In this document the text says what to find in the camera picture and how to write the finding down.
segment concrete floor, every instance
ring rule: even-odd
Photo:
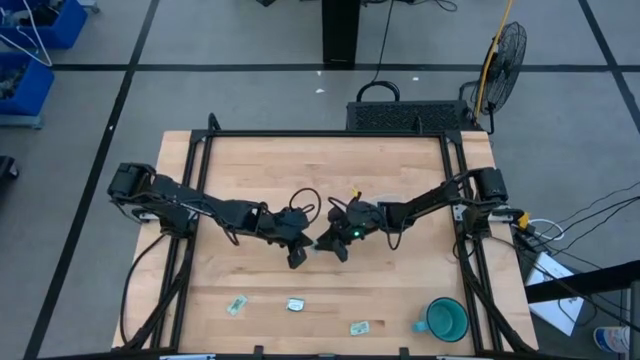
[[[0,154],[14,156],[22,170],[0,203],[0,286],[5,289],[0,292],[0,348],[8,359],[24,354],[150,5],[158,7],[140,64],[321,62],[320,1],[278,0],[268,8],[253,0],[99,3],[102,13],[89,16],[73,49],[54,52],[54,63],[122,66],[105,71],[59,67],[42,111],[45,128],[0,130]],[[384,62],[480,64],[504,1],[456,3],[457,13],[443,12],[434,3],[396,4]],[[618,64],[640,64],[640,2],[588,4]],[[362,9],[358,63],[377,62],[387,6]],[[579,2],[521,0],[510,20],[527,30],[525,64],[602,65],[593,72],[569,67],[521,74],[497,114],[492,137],[511,204],[534,217],[561,219],[640,180],[640,157],[635,156],[640,135],[609,71],[619,69],[604,66],[612,64]],[[637,68],[624,68],[623,80],[640,95]],[[164,131],[202,128],[211,111],[227,129],[342,129],[346,103],[372,76],[369,71],[315,70],[136,72],[130,88],[125,87],[128,97],[40,356],[106,351],[111,345],[138,231],[107,203],[105,190],[119,162],[154,164]],[[379,78],[395,82],[403,100],[449,100],[477,73],[383,71]],[[385,100],[388,94],[372,90],[367,99]],[[635,189],[615,199],[638,193]],[[601,266],[640,258],[634,221],[639,215],[640,204],[629,206],[570,253]],[[593,225],[574,228],[557,245],[566,246]],[[589,270],[572,258],[558,258]],[[615,320],[598,317],[588,328],[604,324]],[[536,328],[545,351],[611,358],[590,345],[590,330],[576,333],[582,344],[576,350],[558,342],[562,335],[545,324],[536,321]]]

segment black metal frame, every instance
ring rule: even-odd
[[[445,180],[453,177],[454,171],[451,162],[451,154],[449,153],[449,144],[452,143],[456,152],[456,160],[458,163],[459,171],[465,171],[467,169],[466,158],[464,154],[464,148],[462,144],[462,136],[460,131],[444,131],[444,132],[412,132],[412,131],[349,131],[349,130],[261,130],[261,131],[247,131],[247,130],[221,130],[215,117],[210,115],[209,127],[206,130],[193,130],[189,140],[189,148],[187,152],[187,159],[185,169],[183,173],[182,183],[187,185],[191,181],[191,173],[195,166],[195,155],[198,146],[201,142],[204,143],[204,151],[200,162],[200,172],[197,181],[196,189],[199,191],[204,190],[204,184],[207,177],[207,169],[209,167],[209,160],[211,150],[213,147],[213,141],[217,137],[344,137],[344,138],[360,138],[360,137],[380,137],[380,138],[432,138],[438,139],[440,143],[440,150],[442,152],[442,163],[445,173]],[[464,195],[471,196],[470,187],[465,186]],[[459,231],[459,227],[456,227],[455,219],[452,216],[454,223],[454,231],[456,232],[456,241],[458,246],[458,254],[461,258],[467,258],[468,252],[465,246],[464,234]],[[183,239],[187,242],[186,251],[195,249],[195,241],[197,235],[190,238]],[[171,239],[169,251],[167,253],[167,263],[165,266],[164,277],[162,280],[161,296],[168,292],[168,287],[171,284],[172,276],[175,270],[175,265],[178,256],[179,239]],[[478,266],[478,275],[482,283],[484,290],[491,296],[491,285],[489,280],[489,272],[487,269],[486,258],[481,242],[474,244],[476,247],[476,262]],[[193,262],[193,257],[189,257],[189,263],[187,268],[189,274]],[[69,359],[88,360],[88,359],[157,359],[160,354],[162,355],[178,355],[178,349],[180,345],[181,329],[184,321],[184,311],[186,307],[187,290],[189,288],[189,274],[182,286],[182,289],[177,295],[176,303],[176,315],[172,324],[172,330],[170,335],[169,347],[160,347],[160,339],[162,337],[162,329],[164,327],[164,316],[153,331],[150,342],[150,349],[144,350],[121,350],[110,353],[98,353],[98,354],[85,354],[75,355],[70,357],[63,357]],[[489,318],[489,330],[491,334],[492,350],[485,350],[482,343],[480,321],[478,317],[478,310],[476,307],[475,295],[470,286],[464,283],[464,292],[466,297],[466,308],[469,314],[469,327],[473,341],[473,348],[475,355],[491,354],[492,357],[498,358],[518,358],[521,356],[530,356],[527,354],[504,352],[502,347],[502,340],[500,332],[498,331],[494,321]],[[412,356],[409,354],[409,349],[399,348],[398,355],[384,355],[384,356],[368,356],[368,355],[339,355],[340,359],[397,359],[400,357],[402,360],[409,359],[436,359],[434,356]],[[255,359],[299,359],[301,357],[309,357],[310,355],[266,355],[263,354],[263,348],[260,345],[256,345],[254,354],[216,354],[216,359],[238,359],[238,358],[255,358]]]

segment wooden table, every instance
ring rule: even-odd
[[[181,180],[189,136],[165,133],[159,173]],[[494,166],[485,133],[463,133],[463,139],[470,169]],[[317,238],[328,227],[327,196],[348,200],[355,187],[365,200],[384,195],[406,201],[443,180],[436,139],[225,137],[213,142],[205,192],[221,199],[266,201],[281,209],[297,189],[314,187],[324,202],[320,217],[305,233]],[[307,195],[296,205],[315,202]],[[493,224],[492,232],[511,239],[507,225]],[[157,225],[143,226],[136,254],[157,236]],[[252,353],[255,345],[263,345],[267,354],[394,355],[399,347],[409,347],[412,355],[473,354],[470,333],[457,343],[445,343],[411,332],[421,309],[438,297],[453,297],[466,306],[459,264],[451,253],[454,239],[451,212],[445,208],[418,220],[395,252],[378,232],[354,242],[345,263],[333,253],[309,249],[307,261],[290,270],[285,249],[244,237],[235,247],[211,219],[203,218],[179,350]],[[157,303],[168,243],[151,251],[132,277],[125,322],[129,336]],[[484,249],[496,305],[524,341],[537,348],[513,249],[490,239]],[[249,302],[232,317],[226,308],[241,294]],[[285,310],[289,297],[303,298],[304,311]],[[484,347],[490,349],[484,309],[476,303]],[[170,309],[163,344],[168,343],[173,314]],[[350,336],[349,325],[364,320],[371,332]],[[114,345],[119,344],[116,335]]]

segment teal mug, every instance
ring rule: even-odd
[[[431,332],[446,342],[456,342],[467,334],[469,317],[464,307],[454,299],[435,299],[422,311],[420,321],[413,324],[413,332]]]

